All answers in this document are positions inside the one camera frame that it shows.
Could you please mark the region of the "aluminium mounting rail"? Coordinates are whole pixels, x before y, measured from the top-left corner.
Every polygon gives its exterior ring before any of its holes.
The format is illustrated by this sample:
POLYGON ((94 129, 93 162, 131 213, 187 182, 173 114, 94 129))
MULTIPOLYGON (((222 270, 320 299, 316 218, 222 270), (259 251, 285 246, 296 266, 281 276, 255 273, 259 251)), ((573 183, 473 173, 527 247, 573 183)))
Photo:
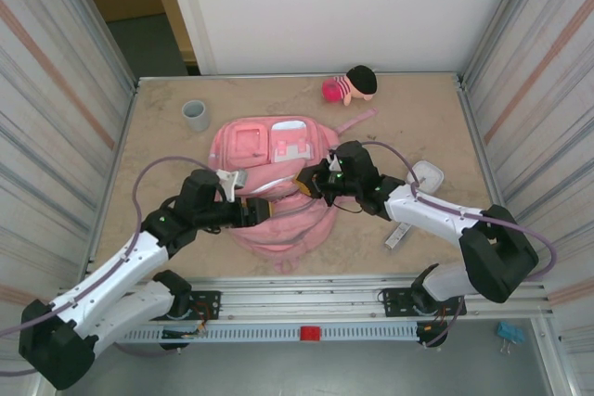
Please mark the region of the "aluminium mounting rail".
MULTIPOLYGON (((196 290, 222 293, 221 323, 372 322, 385 312, 380 291, 408 287, 414 276, 392 275, 284 275, 254 277, 194 277, 196 290)), ((544 286, 520 285, 510 298, 497 304, 482 297, 465 299, 467 313, 459 320, 531 319, 553 316, 544 286)))

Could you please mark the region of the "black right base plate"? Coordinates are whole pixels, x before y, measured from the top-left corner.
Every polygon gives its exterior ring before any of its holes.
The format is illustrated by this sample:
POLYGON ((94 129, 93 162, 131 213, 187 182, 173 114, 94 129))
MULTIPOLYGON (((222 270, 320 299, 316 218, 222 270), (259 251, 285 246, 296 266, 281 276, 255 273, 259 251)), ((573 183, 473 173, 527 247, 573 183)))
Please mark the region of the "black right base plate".
POLYGON ((437 301, 424 291, 412 287, 388 287, 379 292, 378 301, 383 305, 386 317, 435 317, 467 313, 466 303, 459 298, 437 301))

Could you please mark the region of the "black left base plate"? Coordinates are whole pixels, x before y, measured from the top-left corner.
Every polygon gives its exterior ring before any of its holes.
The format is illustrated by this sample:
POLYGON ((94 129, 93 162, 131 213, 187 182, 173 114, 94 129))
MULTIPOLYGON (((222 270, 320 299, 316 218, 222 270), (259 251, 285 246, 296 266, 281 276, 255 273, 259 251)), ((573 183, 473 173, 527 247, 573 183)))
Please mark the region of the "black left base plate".
POLYGON ((220 291, 189 291, 174 300, 173 308, 153 321, 211 321, 219 318, 221 310, 220 291))

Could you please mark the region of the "pink striped plush toy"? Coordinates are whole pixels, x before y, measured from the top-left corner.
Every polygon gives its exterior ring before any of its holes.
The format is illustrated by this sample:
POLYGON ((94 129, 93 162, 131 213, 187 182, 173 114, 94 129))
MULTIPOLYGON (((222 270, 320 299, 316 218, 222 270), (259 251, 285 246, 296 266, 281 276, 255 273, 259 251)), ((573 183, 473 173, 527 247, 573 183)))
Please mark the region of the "pink striped plush toy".
POLYGON ((367 66, 358 65, 345 74, 333 76, 322 83, 321 94, 329 103, 343 103, 349 106, 352 100, 369 101, 378 90, 375 72, 367 66))

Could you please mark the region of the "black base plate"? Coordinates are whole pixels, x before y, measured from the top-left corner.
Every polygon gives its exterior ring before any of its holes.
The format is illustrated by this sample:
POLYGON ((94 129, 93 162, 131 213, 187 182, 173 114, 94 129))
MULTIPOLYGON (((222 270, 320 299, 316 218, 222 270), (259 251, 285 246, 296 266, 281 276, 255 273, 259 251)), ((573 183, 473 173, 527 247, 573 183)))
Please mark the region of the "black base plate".
POLYGON ((173 308, 153 321, 211 321, 219 318, 221 310, 220 291, 189 291, 174 300, 173 308))
POLYGON ((388 287, 379 292, 378 301, 383 305, 386 317, 435 317, 467 313, 466 303, 459 298, 437 301, 424 291, 412 287, 388 287))

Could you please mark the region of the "pink backpack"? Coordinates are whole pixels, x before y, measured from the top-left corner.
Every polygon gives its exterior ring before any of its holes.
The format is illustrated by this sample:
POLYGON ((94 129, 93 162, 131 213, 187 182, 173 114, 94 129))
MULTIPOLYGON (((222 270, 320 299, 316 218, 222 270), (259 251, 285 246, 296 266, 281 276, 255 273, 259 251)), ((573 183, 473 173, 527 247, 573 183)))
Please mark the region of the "pink backpack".
POLYGON ((242 187, 235 195, 263 198, 273 208, 263 223, 232 229, 235 242, 269 257, 281 273, 293 270, 300 256, 321 245, 338 209, 303 194, 293 178, 326 158, 342 133, 376 114, 369 109, 335 129, 305 116, 247 117, 223 125, 213 139, 208 166, 239 172, 242 187))

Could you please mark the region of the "grey plastic cup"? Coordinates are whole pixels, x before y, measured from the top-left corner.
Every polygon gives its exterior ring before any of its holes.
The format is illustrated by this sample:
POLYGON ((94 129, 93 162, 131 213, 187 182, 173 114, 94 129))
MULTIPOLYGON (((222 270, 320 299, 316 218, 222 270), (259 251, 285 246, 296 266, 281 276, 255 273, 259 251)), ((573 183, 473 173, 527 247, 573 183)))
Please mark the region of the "grey plastic cup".
POLYGON ((210 126, 209 110, 201 100, 194 99, 188 101, 182 107, 182 115, 186 120, 187 126, 194 132, 204 132, 210 126))

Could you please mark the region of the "wooden door frame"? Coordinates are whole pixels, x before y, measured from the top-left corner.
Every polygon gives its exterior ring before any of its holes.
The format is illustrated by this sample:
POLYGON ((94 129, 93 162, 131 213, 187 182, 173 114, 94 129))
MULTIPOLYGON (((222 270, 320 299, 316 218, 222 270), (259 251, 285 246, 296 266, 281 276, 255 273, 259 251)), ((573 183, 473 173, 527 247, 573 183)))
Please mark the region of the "wooden door frame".
POLYGON ((200 75, 200 67, 198 61, 196 60, 177 0, 161 0, 161 3, 172 29, 181 57, 187 67, 188 74, 191 76, 200 75))

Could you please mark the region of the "blue clip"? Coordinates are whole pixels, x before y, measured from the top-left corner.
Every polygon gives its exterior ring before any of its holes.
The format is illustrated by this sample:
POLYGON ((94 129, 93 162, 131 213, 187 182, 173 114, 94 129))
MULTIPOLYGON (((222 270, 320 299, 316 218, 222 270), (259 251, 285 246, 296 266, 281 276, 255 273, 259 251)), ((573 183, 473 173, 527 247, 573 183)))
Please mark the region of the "blue clip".
POLYGON ((499 322, 497 325, 497 335, 509 343, 522 344, 525 342, 523 330, 507 322, 499 322))

